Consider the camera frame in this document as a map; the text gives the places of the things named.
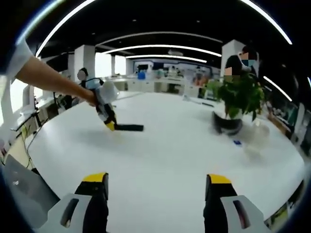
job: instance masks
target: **office chair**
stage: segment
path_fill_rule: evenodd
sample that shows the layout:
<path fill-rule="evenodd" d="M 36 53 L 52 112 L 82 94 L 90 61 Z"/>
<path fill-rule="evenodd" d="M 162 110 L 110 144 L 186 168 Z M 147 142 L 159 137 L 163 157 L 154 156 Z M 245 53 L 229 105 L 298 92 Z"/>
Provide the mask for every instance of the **office chair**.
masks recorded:
<path fill-rule="evenodd" d="M 2 175 L 19 210 L 32 228 L 40 228 L 48 220 L 48 211 L 59 198 L 37 174 L 33 173 L 10 154 Z"/>

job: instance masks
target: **small blue object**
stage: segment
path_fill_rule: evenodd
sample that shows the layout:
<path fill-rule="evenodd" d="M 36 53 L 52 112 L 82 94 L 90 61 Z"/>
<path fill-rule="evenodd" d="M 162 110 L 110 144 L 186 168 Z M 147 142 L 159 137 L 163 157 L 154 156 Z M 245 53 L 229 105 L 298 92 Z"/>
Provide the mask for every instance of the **small blue object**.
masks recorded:
<path fill-rule="evenodd" d="M 242 145 L 242 143 L 240 141 L 238 141 L 238 140 L 233 140 L 233 142 L 234 142 L 235 145 L 238 145 L 238 146 Z"/>
<path fill-rule="evenodd" d="M 146 79 L 146 74 L 145 74 L 145 72 L 139 72 L 139 73 L 138 73 L 138 79 L 140 79 L 140 80 Z"/>

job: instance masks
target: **hair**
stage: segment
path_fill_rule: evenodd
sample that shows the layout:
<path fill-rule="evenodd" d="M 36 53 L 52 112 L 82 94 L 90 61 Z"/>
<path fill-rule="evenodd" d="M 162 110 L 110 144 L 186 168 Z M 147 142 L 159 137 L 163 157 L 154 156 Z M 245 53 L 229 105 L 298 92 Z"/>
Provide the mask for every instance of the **hair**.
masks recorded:
<path fill-rule="evenodd" d="M 257 52 L 252 47 L 244 46 L 242 52 L 248 53 L 249 60 L 257 60 Z"/>
<path fill-rule="evenodd" d="M 88 72 L 87 72 L 87 69 L 86 68 L 82 68 L 82 69 L 80 69 L 81 71 L 83 71 L 85 74 L 86 74 L 86 76 L 88 76 Z"/>

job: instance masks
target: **black ceiling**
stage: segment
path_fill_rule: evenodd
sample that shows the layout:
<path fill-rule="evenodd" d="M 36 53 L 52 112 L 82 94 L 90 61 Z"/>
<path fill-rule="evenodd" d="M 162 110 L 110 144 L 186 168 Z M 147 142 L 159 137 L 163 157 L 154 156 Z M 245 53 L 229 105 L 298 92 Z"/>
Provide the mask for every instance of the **black ceiling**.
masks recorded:
<path fill-rule="evenodd" d="M 51 29 L 83 0 L 68 0 L 46 17 L 28 37 L 31 45 L 39 45 Z M 167 31 L 195 33 L 222 41 L 176 34 L 148 34 L 105 43 L 110 48 L 135 45 L 167 44 L 189 46 L 221 53 L 222 45 L 236 39 L 251 44 L 259 52 L 266 75 L 285 92 L 294 95 L 293 74 L 299 82 L 300 98 L 311 94 L 307 76 L 311 33 L 307 1 L 253 0 L 264 9 L 292 40 L 289 45 L 282 35 L 259 13 L 240 0 L 96 0 L 67 21 L 51 38 L 41 56 L 49 57 L 73 52 L 82 44 L 96 45 L 119 36 Z M 98 51 L 110 49 L 98 48 Z M 179 50 L 184 56 L 207 60 L 220 67 L 220 58 L 206 53 Z M 167 54 L 168 49 L 129 50 L 134 55 Z"/>

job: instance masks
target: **white wall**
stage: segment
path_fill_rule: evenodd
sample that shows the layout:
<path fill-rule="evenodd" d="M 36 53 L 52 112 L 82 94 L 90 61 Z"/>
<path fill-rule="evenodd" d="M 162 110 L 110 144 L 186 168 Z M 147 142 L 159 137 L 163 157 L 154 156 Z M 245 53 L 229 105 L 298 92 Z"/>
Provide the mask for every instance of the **white wall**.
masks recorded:
<path fill-rule="evenodd" d="M 107 77 L 112 75 L 112 57 L 111 54 L 97 52 L 95 54 L 95 76 Z"/>
<path fill-rule="evenodd" d="M 242 51 L 245 44 L 241 43 L 237 40 L 231 40 L 229 43 L 225 44 L 222 48 L 222 64 L 221 64 L 221 71 L 220 76 L 222 77 L 225 72 L 225 64 L 228 58 L 232 55 L 237 55 L 239 52 Z M 257 53 L 257 61 L 253 65 L 257 75 L 259 71 L 259 54 Z"/>

